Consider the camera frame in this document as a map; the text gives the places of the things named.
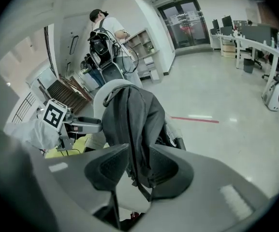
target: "white t-shirt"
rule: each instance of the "white t-shirt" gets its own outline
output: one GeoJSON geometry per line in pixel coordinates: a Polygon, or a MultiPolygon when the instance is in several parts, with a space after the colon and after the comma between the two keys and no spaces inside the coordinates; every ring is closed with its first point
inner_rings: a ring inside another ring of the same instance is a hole
{"type": "MultiPolygon", "coordinates": [[[[102,20],[98,21],[94,25],[93,30],[98,29],[100,27],[101,21],[102,20]]],[[[122,30],[122,31],[124,30],[123,26],[114,17],[107,17],[103,22],[102,28],[111,32],[111,33],[109,33],[109,32],[107,32],[107,33],[108,33],[109,37],[112,38],[113,40],[116,40],[114,38],[115,32],[117,32],[119,30],[122,30]]],[[[130,55],[129,51],[125,48],[125,46],[122,44],[121,44],[121,46],[122,46],[122,48],[120,50],[120,53],[118,53],[117,57],[130,57],[131,55],[130,55]]]]}

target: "yellow object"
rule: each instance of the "yellow object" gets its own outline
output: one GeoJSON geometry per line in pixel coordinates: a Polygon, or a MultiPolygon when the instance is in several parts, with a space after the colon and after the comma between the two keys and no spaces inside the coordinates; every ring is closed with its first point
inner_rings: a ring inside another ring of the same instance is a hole
{"type": "MultiPolygon", "coordinates": [[[[88,140],[89,135],[86,135],[84,137],[81,137],[76,140],[76,142],[73,145],[73,149],[78,149],[80,151],[80,154],[85,151],[85,144],[88,140]]],[[[77,150],[68,150],[68,155],[79,155],[79,152],[77,150]]],[[[67,156],[66,151],[62,151],[64,156],[67,156]]],[[[50,149],[48,153],[46,154],[45,158],[55,158],[55,157],[63,157],[61,151],[57,151],[56,148],[50,149]]]]}

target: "white desk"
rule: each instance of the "white desk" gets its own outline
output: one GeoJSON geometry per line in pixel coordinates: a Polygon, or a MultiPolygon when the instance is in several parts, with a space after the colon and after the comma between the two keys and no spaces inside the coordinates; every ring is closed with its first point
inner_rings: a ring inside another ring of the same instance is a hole
{"type": "Polygon", "coordinates": [[[240,63],[240,42],[243,42],[245,44],[247,44],[248,46],[252,47],[252,60],[254,60],[254,55],[255,55],[255,49],[258,50],[264,50],[267,52],[270,52],[271,54],[274,55],[273,58],[273,63],[272,63],[272,68],[269,74],[269,78],[266,84],[266,87],[264,89],[264,92],[262,94],[263,95],[266,93],[267,89],[269,88],[270,83],[273,81],[275,73],[276,73],[276,69],[277,69],[277,64],[278,64],[278,59],[279,59],[279,50],[272,48],[266,44],[263,43],[259,43],[257,41],[253,41],[253,40],[248,40],[245,39],[243,37],[233,37],[233,36],[227,36],[227,35],[212,35],[213,38],[218,38],[220,40],[220,44],[221,44],[221,55],[223,56],[223,44],[222,44],[222,40],[235,40],[237,43],[237,61],[236,61],[236,68],[239,69],[239,63],[240,63]]]}

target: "double door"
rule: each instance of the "double door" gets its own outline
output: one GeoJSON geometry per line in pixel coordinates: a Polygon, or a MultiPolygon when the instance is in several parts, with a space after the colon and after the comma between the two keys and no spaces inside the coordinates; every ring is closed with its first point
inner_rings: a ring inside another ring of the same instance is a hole
{"type": "Polygon", "coordinates": [[[172,2],[159,11],[175,49],[210,43],[205,19],[196,0],[172,2]]]}

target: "gray floor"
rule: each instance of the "gray floor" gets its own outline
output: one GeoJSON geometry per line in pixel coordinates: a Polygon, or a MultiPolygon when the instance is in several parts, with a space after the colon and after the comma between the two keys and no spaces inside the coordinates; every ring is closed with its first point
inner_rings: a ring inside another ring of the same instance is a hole
{"type": "Polygon", "coordinates": [[[188,46],[176,49],[176,56],[182,56],[186,54],[192,54],[192,53],[200,53],[200,52],[212,52],[213,49],[211,48],[210,44],[200,44],[200,45],[194,45],[194,46],[188,46]]]}
{"type": "Polygon", "coordinates": [[[279,111],[262,102],[263,73],[236,69],[220,52],[196,53],[176,57],[161,83],[143,84],[170,116],[218,121],[175,120],[188,151],[221,160],[272,197],[279,193],[279,111]]]}

